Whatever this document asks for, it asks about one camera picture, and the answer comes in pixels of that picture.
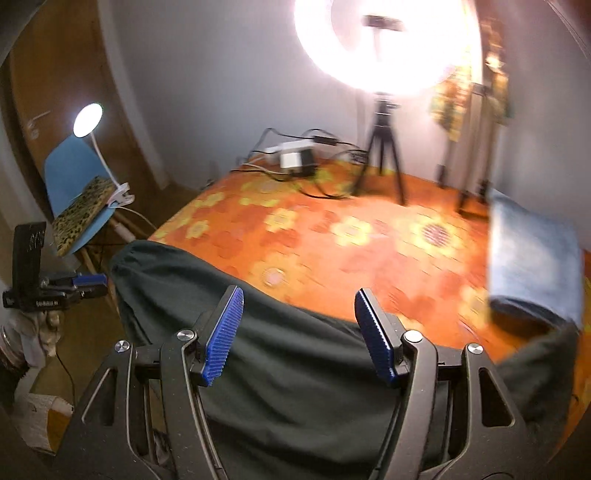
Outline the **gloved left hand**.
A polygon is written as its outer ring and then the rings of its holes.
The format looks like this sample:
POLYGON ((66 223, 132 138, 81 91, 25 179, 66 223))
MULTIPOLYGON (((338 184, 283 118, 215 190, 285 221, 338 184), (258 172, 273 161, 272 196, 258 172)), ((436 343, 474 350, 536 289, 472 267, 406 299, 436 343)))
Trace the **gloved left hand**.
POLYGON ((9 310, 1 322, 1 354, 8 364, 21 370, 42 369, 62 335, 61 311, 22 312, 9 310))

